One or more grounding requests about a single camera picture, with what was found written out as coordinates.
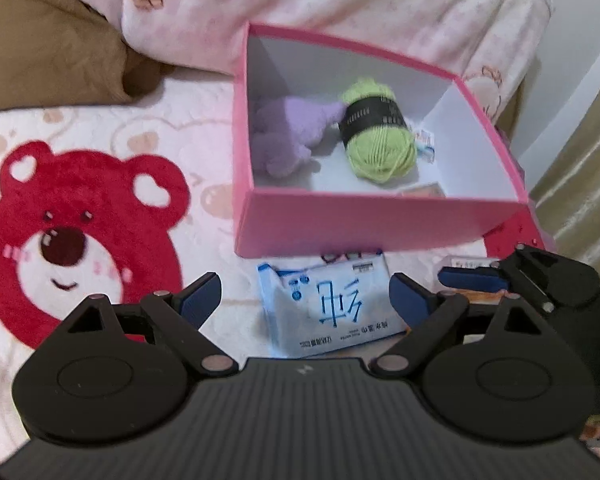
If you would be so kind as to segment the blue white tissue pack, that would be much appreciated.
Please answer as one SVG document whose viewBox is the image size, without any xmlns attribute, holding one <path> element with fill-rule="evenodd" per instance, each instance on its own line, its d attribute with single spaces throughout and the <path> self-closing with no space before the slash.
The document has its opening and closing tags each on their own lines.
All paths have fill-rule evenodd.
<svg viewBox="0 0 600 480">
<path fill-rule="evenodd" d="M 381 252 L 346 255 L 303 269 L 258 267 L 273 356 L 303 359 L 406 330 L 389 298 Z"/>
</svg>

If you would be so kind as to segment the purple plush toy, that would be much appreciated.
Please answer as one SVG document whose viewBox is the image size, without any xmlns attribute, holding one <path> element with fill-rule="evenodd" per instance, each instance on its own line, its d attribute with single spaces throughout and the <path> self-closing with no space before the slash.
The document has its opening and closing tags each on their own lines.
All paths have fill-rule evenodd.
<svg viewBox="0 0 600 480">
<path fill-rule="evenodd" d="M 305 165 L 325 131 L 344 116 L 341 101 L 319 103 L 298 96 L 257 102 L 251 116 L 251 167 L 283 179 Z"/>
</svg>

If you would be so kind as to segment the gold cap foundation bottle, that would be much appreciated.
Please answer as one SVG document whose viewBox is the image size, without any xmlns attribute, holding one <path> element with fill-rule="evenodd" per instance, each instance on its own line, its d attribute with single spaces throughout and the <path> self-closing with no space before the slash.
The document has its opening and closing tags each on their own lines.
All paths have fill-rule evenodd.
<svg viewBox="0 0 600 480">
<path fill-rule="evenodd" d="M 414 188 L 407 188 L 399 192 L 400 196 L 404 197 L 433 197 L 433 198 L 445 198 L 445 192 L 438 182 L 429 183 L 425 185 L 415 186 Z"/>
</svg>

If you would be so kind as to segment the small peach cosmetic item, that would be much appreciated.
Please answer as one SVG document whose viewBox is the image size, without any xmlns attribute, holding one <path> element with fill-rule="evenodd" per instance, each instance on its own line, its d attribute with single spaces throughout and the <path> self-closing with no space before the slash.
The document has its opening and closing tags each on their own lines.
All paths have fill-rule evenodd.
<svg viewBox="0 0 600 480">
<path fill-rule="evenodd" d="M 495 263 L 498 263 L 498 258 L 449 255 L 441 260 L 440 266 L 455 269 L 477 269 L 492 268 Z"/>
</svg>

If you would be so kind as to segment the beige striped curtain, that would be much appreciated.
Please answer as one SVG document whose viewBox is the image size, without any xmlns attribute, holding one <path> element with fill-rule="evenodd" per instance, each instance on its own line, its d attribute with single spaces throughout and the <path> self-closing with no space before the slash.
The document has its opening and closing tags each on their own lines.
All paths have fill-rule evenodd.
<svg viewBox="0 0 600 480">
<path fill-rule="evenodd" d="M 600 92 L 532 197 L 558 254 L 600 274 Z"/>
</svg>

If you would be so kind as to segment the white red bear blanket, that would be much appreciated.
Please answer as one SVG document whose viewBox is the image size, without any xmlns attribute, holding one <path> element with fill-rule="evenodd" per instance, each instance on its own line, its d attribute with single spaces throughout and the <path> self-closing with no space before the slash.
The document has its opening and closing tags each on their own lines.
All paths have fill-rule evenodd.
<svg viewBox="0 0 600 480">
<path fill-rule="evenodd" d="M 130 106 L 0 113 L 0 463 L 27 441 L 16 371 L 92 292 L 135 302 L 214 272 L 204 334 L 238 361 L 270 352 L 257 263 L 233 247 L 232 101 L 179 70 Z"/>
</svg>

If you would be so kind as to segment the small white blue box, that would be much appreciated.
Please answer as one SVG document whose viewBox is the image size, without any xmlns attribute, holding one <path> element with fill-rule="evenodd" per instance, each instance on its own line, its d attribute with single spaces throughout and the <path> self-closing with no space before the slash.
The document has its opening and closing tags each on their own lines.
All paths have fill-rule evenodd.
<svg viewBox="0 0 600 480">
<path fill-rule="evenodd" d="M 434 135 L 425 129 L 417 129 L 414 131 L 414 140 L 417 155 L 425 162 L 432 164 L 436 158 Z"/>
</svg>

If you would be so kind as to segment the green yarn ball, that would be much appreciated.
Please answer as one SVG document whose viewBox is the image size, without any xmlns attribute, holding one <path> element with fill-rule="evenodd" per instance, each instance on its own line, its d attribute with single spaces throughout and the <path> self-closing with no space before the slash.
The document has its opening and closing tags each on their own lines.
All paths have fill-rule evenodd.
<svg viewBox="0 0 600 480">
<path fill-rule="evenodd" d="M 392 89 L 361 78 L 341 99 L 347 107 L 339 130 L 353 172 L 376 184 L 405 177 L 416 164 L 416 141 Z"/>
</svg>

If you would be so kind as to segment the pink cardboard box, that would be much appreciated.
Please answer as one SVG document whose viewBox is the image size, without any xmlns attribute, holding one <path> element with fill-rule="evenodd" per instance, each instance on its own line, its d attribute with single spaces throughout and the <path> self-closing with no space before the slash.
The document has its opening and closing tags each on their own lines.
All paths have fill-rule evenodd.
<svg viewBox="0 0 600 480">
<path fill-rule="evenodd" d="M 434 135 L 436 158 L 383 188 L 355 177 L 341 144 L 318 169 L 285 185 L 256 178 L 251 116 L 279 96 L 336 100 L 362 77 L 389 86 L 402 114 Z M 421 250 L 483 237 L 529 196 L 490 118 L 464 80 L 447 70 L 369 44 L 265 24 L 242 36 L 233 105 L 235 252 L 244 258 Z M 404 197 L 438 182 L 445 198 Z"/>
</svg>

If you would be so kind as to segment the pink cartoon pillow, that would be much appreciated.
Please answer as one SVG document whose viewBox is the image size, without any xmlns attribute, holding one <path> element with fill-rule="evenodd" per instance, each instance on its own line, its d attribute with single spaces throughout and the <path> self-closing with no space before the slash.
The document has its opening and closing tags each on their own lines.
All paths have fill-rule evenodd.
<svg viewBox="0 0 600 480">
<path fill-rule="evenodd" d="M 461 76 L 500 116 L 535 55 L 550 0 L 80 0 L 137 52 L 177 66 L 230 73 L 245 24 L 372 44 Z"/>
</svg>

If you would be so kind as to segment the brown pillow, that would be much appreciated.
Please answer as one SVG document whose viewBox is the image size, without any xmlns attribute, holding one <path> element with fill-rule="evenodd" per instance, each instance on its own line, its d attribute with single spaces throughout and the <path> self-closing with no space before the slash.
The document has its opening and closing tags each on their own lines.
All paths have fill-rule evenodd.
<svg viewBox="0 0 600 480">
<path fill-rule="evenodd" d="M 126 104 L 167 71 L 79 0 L 0 0 L 0 111 Z"/>
</svg>

